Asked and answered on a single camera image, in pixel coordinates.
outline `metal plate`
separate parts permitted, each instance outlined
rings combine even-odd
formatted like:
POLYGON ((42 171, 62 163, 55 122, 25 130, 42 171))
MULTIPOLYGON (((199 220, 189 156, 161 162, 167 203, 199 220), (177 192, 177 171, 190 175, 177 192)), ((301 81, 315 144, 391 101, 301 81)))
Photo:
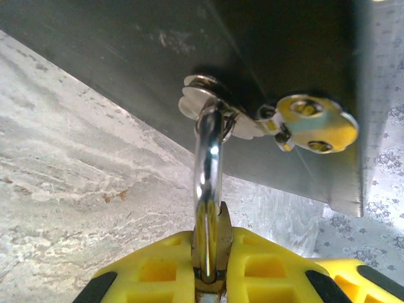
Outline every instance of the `metal plate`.
POLYGON ((368 146, 382 131, 370 119, 383 127, 389 105, 368 96, 371 19, 368 1, 358 3, 14 0, 0 6, 0 29, 191 151, 194 122, 177 106, 189 74, 220 79, 251 114, 292 92, 330 94, 359 121, 344 152, 231 138, 224 171, 361 216, 368 146))

